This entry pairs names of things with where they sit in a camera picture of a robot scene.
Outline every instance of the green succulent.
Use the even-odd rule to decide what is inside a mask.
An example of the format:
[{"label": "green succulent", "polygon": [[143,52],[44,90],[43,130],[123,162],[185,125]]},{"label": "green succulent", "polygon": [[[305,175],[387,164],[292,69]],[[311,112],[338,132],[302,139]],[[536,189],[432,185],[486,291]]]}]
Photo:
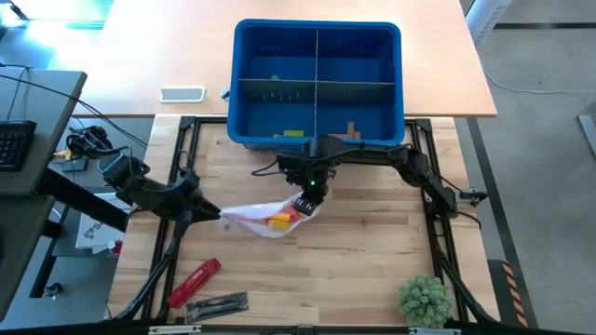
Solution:
[{"label": "green succulent", "polygon": [[417,327],[443,328],[453,303],[449,290],[430,275],[417,275],[398,294],[400,312]]}]

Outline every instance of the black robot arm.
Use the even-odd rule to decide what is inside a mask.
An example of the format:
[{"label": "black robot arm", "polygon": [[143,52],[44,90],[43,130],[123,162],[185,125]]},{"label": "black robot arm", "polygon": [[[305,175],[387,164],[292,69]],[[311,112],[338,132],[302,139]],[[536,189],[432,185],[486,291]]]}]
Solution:
[{"label": "black robot arm", "polygon": [[219,219],[220,209],[203,197],[198,188],[199,177],[193,170],[181,168],[181,178],[171,186],[148,179],[145,175],[150,168],[133,157],[129,147],[113,149],[101,127],[77,130],[67,137],[66,143],[74,154],[98,161],[98,170],[108,185],[116,190],[119,199],[130,205],[134,202],[161,219],[176,221],[163,258],[133,300],[115,317],[131,320],[178,252],[188,227],[195,222]]},{"label": "black robot arm", "polygon": [[408,145],[395,147],[347,144],[333,136],[317,136],[305,143],[301,152],[279,152],[279,170],[286,181],[300,185],[303,194],[294,207],[306,215],[312,214],[323,202],[329,178],[342,163],[390,166],[410,185],[422,188],[432,199],[436,212],[445,219],[457,217],[457,202],[451,188],[443,187],[427,156]]}]

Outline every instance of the desk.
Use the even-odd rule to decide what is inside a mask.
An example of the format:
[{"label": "desk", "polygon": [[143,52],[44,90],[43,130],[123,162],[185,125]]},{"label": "desk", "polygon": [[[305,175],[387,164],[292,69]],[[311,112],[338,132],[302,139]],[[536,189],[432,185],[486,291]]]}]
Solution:
[{"label": "desk", "polygon": [[[230,86],[234,29],[244,19],[393,22],[407,116],[496,115],[457,0],[115,1],[82,99],[107,115],[227,114],[220,91]],[[201,103],[158,101],[161,87],[197,85],[207,89]]]},{"label": "desk", "polygon": [[34,253],[54,198],[47,195],[0,197],[0,321]]},{"label": "desk", "polygon": [[[168,180],[179,122],[179,115],[156,116],[145,157],[155,180]],[[442,175],[467,187],[453,119],[436,118],[432,124]],[[404,142],[410,140],[408,134]],[[281,175],[252,177],[250,171],[271,163],[273,156],[233,143],[225,125],[201,128],[196,160],[201,190],[219,207],[278,201],[297,190]],[[398,287],[433,271],[420,190],[408,186],[391,167],[342,165],[337,172],[319,216],[286,237],[264,238],[238,227],[225,230],[215,221],[189,228],[174,287],[215,257],[222,270],[193,300],[249,292],[248,312],[201,323],[406,325],[396,308]],[[473,213],[464,204],[460,210]],[[109,299],[113,314],[125,307],[148,275],[158,222],[148,212],[130,220]],[[498,318],[478,225],[459,217],[452,226],[462,278]],[[157,286],[154,315],[162,286]],[[170,309],[169,317],[182,314],[183,309]]]},{"label": "desk", "polygon": [[[23,69],[2,68],[19,78]],[[28,70],[22,80],[77,97],[85,83],[81,72]],[[40,87],[0,77],[0,120],[32,120],[37,126],[21,171],[0,172],[0,320],[16,292],[54,199],[99,221],[124,230],[127,214],[100,200],[47,167],[75,107],[75,101]]]}]

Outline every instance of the wooden table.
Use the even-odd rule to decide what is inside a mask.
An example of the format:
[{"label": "wooden table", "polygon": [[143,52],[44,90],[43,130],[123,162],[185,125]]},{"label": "wooden table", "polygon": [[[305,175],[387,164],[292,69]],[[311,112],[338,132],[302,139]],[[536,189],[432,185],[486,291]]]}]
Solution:
[{"label": "wooden table", "polygon": [[[81,99],[114,116],[226,114],[220,91],[230,86],[233,32],[244,19],[393,22],[406,115],[496,115],[458,0],[115,1],[83,69]],[[197,85],[207,88],[202,103],[158,101],[161,87]]]},{"label": "wooden table", "polygon": [[[145,162],[158,181],[168,179],[179,121],[179,115],[156,116]],[[442,175],[468,187],[453,119],[432,123]],[[404,142],[410,140],[408,134]],[[297,191],[281,175],[252,177],[250,171],[269,164],[273,156],[231,142],[225,125],[203,126],[196,159],[201,190],[219,207],[278,201]],[[472,207],[460,205],[473,213]],[[462,277],[498,318],[479,227],[465,217],[452,220],[452,226]],[[130,221],[109,300],[113,314],[146,279],[157,227],[158,218],[147,212]],[[420,190],[391,167],[340,166],[320,214],[283,238],[264,238],[239,227],[225,230],[216,221],[191,226],[174,287],[213,257],[223,268],[192,300],[247,290],[250,310],[204,324],[403,326],[396,302],[399,286],[415,275],[432,274]],[[158,286],[154,313],[161,290]],[[169,315],[182,316],[183,309]]]}]

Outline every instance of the plastic bag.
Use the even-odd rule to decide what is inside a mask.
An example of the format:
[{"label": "plastic bag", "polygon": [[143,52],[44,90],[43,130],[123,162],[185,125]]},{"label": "plastic bag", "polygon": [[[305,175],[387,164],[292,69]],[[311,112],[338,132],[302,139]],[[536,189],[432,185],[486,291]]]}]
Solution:
[{"label": "plastic bag", "polygon": [[320,206],[315,208],[315,211],[311,216],[303,215],[297,221],[292,222],[290,228],[284,231],[271,229],[263,224],[263,222],[266,221],[268,217],[279,213],[285,207],[290,206],[301,194],[302,192],[294,194],[288,200],[282,202],[222,208],[219,223],[226,228],[232,223],[239,224],[264,237],[277,238],[285,236],[294,230],[300,223],[309,221],[317,216]]}]

